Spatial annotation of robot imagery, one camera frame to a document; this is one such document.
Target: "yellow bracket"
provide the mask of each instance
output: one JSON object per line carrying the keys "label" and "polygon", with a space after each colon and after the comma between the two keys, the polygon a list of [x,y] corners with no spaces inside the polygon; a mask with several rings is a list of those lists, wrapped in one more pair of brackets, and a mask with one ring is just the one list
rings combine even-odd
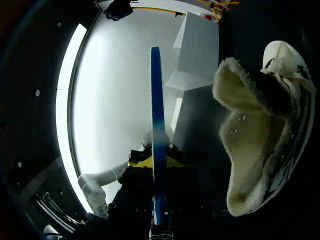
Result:
{"label": "yellow bracket", "polygon": [[[135,168],[143,168],[143,167],[148,167],[148,168],[153,168],[154,167],[154,161],[152,156],[149,157],[148,159],[139,162],[138,164],[132,165]],[[173,158],[166,156],[166,167],[171,168],[171,167],[184,167],[184,164],[181,164],[180,162],[174,160]]]}

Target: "black wall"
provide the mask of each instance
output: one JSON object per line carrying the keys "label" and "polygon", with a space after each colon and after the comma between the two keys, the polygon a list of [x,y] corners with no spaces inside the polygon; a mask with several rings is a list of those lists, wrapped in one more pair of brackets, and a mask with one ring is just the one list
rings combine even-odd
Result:
{"label": "black wall", "polygon": [[[82,208],[61,164],[56,92],[74,30],[78,24],[89,29],[99,9],[92,0],[41,0],[28,9],[19,16],[19,24],[7,34],[5,48],[1,49],[0,176],[9,192],[18,196],[41,172],[58,162],[28,189],[57,194],[59,197],[54,200],[58,205],[68,208],[70,214],[78,213]],[[30,192],[22,194],[20,203],[28,201],[23,198],[29,195]]]}

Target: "metal screw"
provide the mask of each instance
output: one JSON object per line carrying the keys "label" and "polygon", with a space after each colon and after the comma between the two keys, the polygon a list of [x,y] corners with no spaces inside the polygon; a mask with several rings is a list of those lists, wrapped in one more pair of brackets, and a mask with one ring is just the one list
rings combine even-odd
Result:
{"label": "metal screw", "polygon": [[234,128],[231,130],[231,134],[236,134],[238,132],[238,128]]}
{"label": "metal screw", "polygon": [[243,113],[240,117],[239,117],[239,121],[243,121],[246,119],[246,115]]}

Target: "white backdrop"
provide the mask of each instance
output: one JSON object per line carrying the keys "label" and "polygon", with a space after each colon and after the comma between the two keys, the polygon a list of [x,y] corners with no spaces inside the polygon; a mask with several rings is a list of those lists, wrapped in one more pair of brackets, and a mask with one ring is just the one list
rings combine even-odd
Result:
{"label": "white backdrop", "polygon": [[[75,79],[73,132],[82,174],[110,169],[138,150],[151,130],[150,48],[159,46],[163,82],[178,58],[173,44],[184,17],[137,9],[118,22],[102,14],[88,39]],[[183,93],[164,87],[165,122]],[[112,202],[120,184],[104,186]]]}

